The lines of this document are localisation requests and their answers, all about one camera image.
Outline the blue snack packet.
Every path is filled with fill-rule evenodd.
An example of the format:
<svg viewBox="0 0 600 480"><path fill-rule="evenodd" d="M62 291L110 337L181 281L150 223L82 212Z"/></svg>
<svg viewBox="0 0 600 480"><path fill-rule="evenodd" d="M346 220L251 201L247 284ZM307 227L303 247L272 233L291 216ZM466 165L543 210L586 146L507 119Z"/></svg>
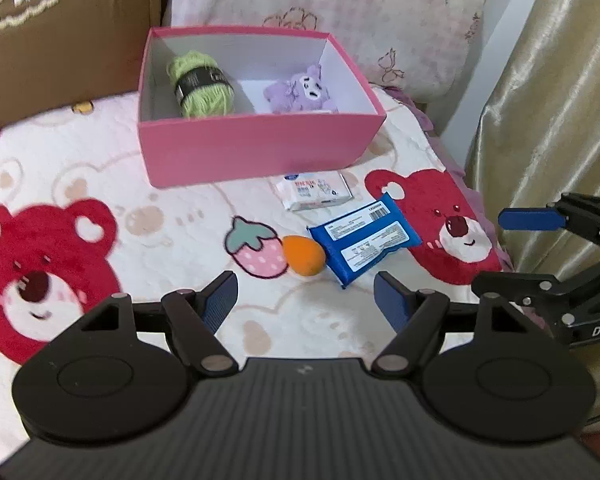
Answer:
<svg viewBox="0 0 600 480"><path fill-rule="evenodd" d="M422 244L388 193L337 219L310 226L308 232L323 248L326 266L342 288L347 288L392 252Z"/></svg>

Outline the orange makeup sponge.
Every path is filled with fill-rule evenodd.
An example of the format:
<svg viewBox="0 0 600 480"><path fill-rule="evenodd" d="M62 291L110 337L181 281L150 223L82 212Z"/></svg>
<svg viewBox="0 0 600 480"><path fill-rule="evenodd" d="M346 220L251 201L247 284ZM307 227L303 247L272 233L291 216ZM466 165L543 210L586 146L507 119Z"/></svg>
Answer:
<svg viewBox="0 0 600 480"><path fill-rule="evenodd" d="M320 274L326 266L326 254L323 247L309 237L285 236L283 252L291 270L305 278Z"/></svg>

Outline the green yarn skein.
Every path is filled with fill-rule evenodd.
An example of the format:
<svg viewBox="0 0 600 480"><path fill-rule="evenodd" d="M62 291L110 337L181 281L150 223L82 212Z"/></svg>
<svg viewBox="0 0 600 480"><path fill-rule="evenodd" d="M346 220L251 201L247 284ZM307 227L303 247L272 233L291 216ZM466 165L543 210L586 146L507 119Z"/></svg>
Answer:
<svg viewBox="0 0 600 480"><path fill-rule="evenodd" d="M226 116L234 110L234 88L212 56L190 50L174 56L166 73L184 118Z"/></svg>

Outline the gold curtain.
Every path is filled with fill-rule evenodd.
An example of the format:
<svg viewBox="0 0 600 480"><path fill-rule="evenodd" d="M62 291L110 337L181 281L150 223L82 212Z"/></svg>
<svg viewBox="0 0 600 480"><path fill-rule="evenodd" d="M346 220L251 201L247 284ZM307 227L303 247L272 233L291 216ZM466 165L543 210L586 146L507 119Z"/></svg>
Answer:
<svg viewBox="0 0 600 480"><path fill-rule="evenodd" d="M544 208L562 194L600 197L600 0L535 0L486 103L468 178L498 220L505 208ZM563 229L505 231L512 273L570 278L600 248ZM600 342L573 347L596 381L588 431L600 431Z"/></svg>

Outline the bear print blanket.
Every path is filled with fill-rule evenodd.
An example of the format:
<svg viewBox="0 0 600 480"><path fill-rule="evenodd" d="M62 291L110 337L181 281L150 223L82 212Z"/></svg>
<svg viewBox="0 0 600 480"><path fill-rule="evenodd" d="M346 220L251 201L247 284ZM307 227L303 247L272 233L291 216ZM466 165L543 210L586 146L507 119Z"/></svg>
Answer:
<svg viewBox="0 0 600 480"><path fill-rule="evenodd" d="M284 207L278 177L152 186L134 93L0 131L0 463L28 438L12 400L21 364L115 292L156 302L232 271L238 299L219 340L237 361L371 360L393 334L373 300L374 272L350 285L329 270L305 278L285 258L287 237L389 194L420 244L385 256L380 270L471 302L478 272L508 269L463 171L402 93L376 96L385 122L342 170L352 198L302 211Z"/></svg>

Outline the white wet wipes pack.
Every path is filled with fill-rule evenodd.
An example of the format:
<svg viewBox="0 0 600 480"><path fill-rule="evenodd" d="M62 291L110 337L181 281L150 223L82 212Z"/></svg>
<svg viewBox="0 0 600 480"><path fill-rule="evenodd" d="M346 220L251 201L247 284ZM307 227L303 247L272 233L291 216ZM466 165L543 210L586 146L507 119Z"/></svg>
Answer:
<svg viewBox="0 0 600 480"><path fill-rule="evenodd" d="M335 207L353 200L350 186L339 171L287 174L275 188L289 211Z"/></svg>

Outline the pink cardboard box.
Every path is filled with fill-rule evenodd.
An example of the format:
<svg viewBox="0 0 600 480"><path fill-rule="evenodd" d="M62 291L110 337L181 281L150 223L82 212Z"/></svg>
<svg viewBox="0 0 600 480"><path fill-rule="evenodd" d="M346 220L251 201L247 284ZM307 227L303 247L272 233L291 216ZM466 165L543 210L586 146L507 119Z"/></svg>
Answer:
<svg viewBox="0 0 600 480"><path fill-rule="evenodd" d="M166 66L190 50L211 55L235 91L232 114L182 116ZM317 64L333 112L272 113L263 91ZM386 112L327 32L261 26L163 27L148 32L138 83L137 135L156 188L346 168Z"/></svg>

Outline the pink checkered pillow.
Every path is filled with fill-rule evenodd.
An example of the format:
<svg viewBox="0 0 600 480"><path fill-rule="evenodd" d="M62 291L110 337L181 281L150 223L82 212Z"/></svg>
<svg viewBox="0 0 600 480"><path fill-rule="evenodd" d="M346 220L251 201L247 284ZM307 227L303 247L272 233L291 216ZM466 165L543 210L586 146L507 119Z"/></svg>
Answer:
<svg viewBox="0 0 600 480"><path fill-rule="evenodd" d="M463 71L486 0L170 0L166 24L329 32L374 84L417 102L441 98Z"/></svg>

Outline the purple plush toy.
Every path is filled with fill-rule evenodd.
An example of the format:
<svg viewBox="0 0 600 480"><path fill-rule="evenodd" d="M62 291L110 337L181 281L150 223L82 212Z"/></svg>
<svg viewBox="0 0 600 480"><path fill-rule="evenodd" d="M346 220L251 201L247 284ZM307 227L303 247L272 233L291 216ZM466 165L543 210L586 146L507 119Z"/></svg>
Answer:
<svg viewBox="0 0 600 480"><path fill-rule="evenodd" d="M263 96L276 114L316 112L337 113L335 101L322 81L322 66L314 64L290 79L279 80L263 90Z"/></svg>

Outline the brown pillow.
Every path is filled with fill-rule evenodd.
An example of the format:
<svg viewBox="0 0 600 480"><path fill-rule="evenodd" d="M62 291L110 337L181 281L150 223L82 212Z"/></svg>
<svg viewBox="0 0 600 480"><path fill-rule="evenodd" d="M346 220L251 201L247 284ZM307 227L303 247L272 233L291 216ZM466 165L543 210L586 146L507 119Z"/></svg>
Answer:
<svg viewBox="0 0 600 480"><path fill-rule="evenodd" d="M0 0L0 129L136 89L166 0Z"/></svg>

